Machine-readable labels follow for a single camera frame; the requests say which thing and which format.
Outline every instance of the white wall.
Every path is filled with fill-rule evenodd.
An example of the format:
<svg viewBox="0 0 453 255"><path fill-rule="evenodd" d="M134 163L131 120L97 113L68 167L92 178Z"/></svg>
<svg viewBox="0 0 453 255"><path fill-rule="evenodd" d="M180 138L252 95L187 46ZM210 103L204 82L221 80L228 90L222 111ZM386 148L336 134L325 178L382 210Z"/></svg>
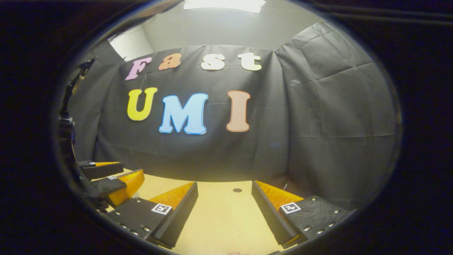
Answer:
<svg viewBox="0 0 453 255"><path fill-rule="evenodd" d="M267 0L258 14L218 8L184 10L182 2L111 44L126 61L187 45L227 44L275 50L320 20L287 0Z"/></svg>
<svg viewBox="0 0 453 255"><path fill-rule="evenodd" d="M122 58L125 58L125 61L154 52L145 36L142 25L138 25L116 37L110 44Z"/></svg>

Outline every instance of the black fabric backdrop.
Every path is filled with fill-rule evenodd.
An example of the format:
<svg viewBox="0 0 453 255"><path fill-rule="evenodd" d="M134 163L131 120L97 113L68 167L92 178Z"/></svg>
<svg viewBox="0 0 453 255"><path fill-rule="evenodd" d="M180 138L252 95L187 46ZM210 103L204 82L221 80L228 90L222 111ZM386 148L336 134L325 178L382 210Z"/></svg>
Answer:
<svg viewBox="0 0 453 255"><path fill-rule="evenodd" d="M397 147L390 81L362 47L324 22L276 54L289 98L289 178L303 196L349 209L366 203L391 174Z"/></svg>
<svg viewBox="0 0 453 255"><path fill-rule="evenodd" d="M121 161L161 177L196 181L260 180L298 195L312 194L348 209L366 202L391 173L396 147L394 102L384 76L353 40L315 24L278 51L242 46L188 46L154 53L134 80L133 61L109 44L95 50L88 73L69 109L76 122L78 159ZM237 55L253 52L261 70L241 67ZM181 64L158 70L164 57L181 53ZM207 54L223 54L225 67L200 66ZM143 121L127 116L128 93L156 87ZM249 93L247 132L230 132L230 90ZM184 106L206 93L203 135L160 133L164 103ZM138 100L138 110L145 95Z"/></svg>

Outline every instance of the blue letter m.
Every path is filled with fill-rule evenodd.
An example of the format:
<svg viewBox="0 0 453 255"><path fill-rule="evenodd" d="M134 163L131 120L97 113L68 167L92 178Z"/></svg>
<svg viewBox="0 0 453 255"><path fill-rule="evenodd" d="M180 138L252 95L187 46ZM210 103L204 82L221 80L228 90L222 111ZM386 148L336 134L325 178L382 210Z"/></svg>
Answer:
<svg viewBox="0 0 453 255"><path fill-rule="evenodd" d="M206 128L203 126L203 107L206 100L207 94L193 94L183 109L177 96L163 98L165 104L164 118L159 131L161 133L171 133L173 128L170 125L170 121L173 120L176 132L180 132L186 119L188 119L187 126L184 128L187 134L202 135L206 133Z"/></svg>

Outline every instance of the black plastic part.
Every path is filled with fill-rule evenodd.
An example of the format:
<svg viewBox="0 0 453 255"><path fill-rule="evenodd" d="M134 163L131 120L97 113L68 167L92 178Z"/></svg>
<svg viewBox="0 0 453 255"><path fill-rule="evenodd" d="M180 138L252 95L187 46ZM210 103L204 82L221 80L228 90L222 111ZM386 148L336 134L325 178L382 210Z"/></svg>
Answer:
<svg viewBox="0 0 453 255"><path fill-rule="evenodd" d="M267 225L279 245L283 245L289 240L295 238L298 233L291 227L279 212L274 208L267 196L264 194L258 183L252 182L252 196L261 210Z"/></svg>
<svg viewBox="0 0 453 255"><path fill-rule="evenodd" d="M126 183L118 178L104 178L97 181L92 181L91 184L99 190L99 196L106 197L107 195L125 189Z"/></svg>
<svg viewBox="0 0 453 255"><path fill-rule="evenodd" d="M123 164L121 162L98 167L91 164L90 161L77 162L77 164L82 167L83 173L89 180L104 178L110 175L124 172Z"/></svg>
<svg viewBox="0 0 453 255"><path fill-rule="evenodd" d="M70 116L58 117L58 140L63 159L71 171L77 186L88 198L90 204L98 210L108 208L107 202L100 197L99 190L94 187L85 177L82 168L76 164L76 159L72 151L72 136L74 134L74 121Z"/></svg>
<svg viewBox="0 0 453 255"><path fill-rule="evenodd" d="M318 196L310 196L295 204L300 210L297 206L289 205L290 209L295 209L285 212L282 206L279 211L292 227L308 239L316 238L334 229L355 211L340 208Z"/></svg>
<svg viewBox="0 0 453 255"><path fill-rule="evenodd" d="M195 182L187 191L187 194L181 200L178 207L175 208L174 212L164 222L157 233L153 235L155 238L153 241L168 249L175 247L197 199L198 186Z"/></svg>
<svg viewBox="0 0 453 255"><path fill-rule="evenodd" d="M143 239L148 239L173 212L173 209L170 209L166 214L157 213L153 211L157 205L157 203L141 198L129 199L107 213L107 216L130 232L136 233Z"/></svg>
<svg viewBox="0 0 453 255"><path fill-rule="evenodd" d="M69 103L69 99L72 96L72 91L73 91L74 87L76 86L76 84L79 82L80 78L83 78L87 74L88 70L91 68L94 61L95 61L95 58L93 58L89 61L85 61L84 63L82 63L78 66L80 69L79 74L72 80L72 82L69 85L66 86L66 90L64 93L64 97L63 97L63 104L62 104L61 111L60 111L61 116L65 116L65 117L69 116L69 112L67 110L67 104Z"/></svg>
<svg viewBox="0 0 453 255"><path fill-rule="evenodd" d="M94 166L96 166L96 163L91 160L81 160L81 161L77 161L77 165L81 168L85 168L85 167L94 167Z"/></svg>

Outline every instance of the table surface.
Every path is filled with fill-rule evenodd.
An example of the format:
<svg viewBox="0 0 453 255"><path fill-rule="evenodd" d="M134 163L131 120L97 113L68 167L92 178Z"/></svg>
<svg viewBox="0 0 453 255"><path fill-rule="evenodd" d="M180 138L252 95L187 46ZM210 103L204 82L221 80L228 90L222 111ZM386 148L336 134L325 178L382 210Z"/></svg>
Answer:
<svg viewBox="0 0 453 255"><path fill-rule="evenodd" d="M190 181L145 174L133 197L151 199ZM277 244L251 194L252 181L198 181L198 199L172 252L182 255L266 255Z"/></svg>

